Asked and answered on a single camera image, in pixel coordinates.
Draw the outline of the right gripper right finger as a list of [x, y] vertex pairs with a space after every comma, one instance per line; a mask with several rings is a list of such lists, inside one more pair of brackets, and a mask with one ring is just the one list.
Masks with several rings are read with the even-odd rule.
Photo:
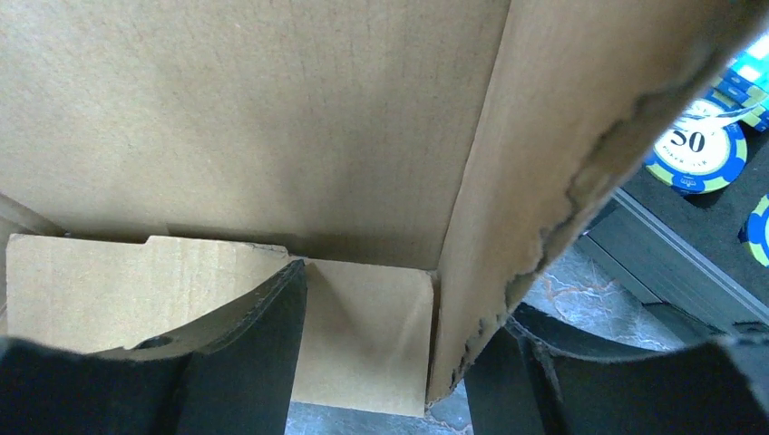
[[765, 434], [768, 341], [654, 352], [521, 304], [466, 373], [478, 434]]

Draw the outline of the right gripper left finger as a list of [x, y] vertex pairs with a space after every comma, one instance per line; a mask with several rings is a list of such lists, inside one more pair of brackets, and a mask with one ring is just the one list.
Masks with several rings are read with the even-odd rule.
[[301, 260], [131, 349], [1, 341], [4, 434], [281, 434], [307, 306]]

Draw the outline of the brown cardboard box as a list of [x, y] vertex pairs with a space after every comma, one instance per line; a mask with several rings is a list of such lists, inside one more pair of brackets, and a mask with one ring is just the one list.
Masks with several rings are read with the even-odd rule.
[[130, 347], [309, 259], [296, 401], [419, 415], [765, 1], [4, 1], [10, 334]]

